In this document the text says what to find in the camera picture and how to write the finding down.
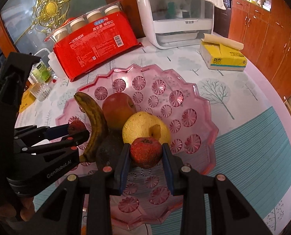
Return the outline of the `person's left hand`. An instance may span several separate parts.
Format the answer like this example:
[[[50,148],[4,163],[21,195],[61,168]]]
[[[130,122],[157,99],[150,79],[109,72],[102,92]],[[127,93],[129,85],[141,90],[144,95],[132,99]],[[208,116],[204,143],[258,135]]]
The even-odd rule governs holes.
[[[23,207],[21,208],[20,216],[23,221],[29,221],[33,215],[35,214],[34,209],[34,198],[21,198],[21,203]],[[0,207],[0,220],[5,221],[6,219],[15,218],[16,217],[16,210],[15,208],[10,205],[9,203],[4,204]]]

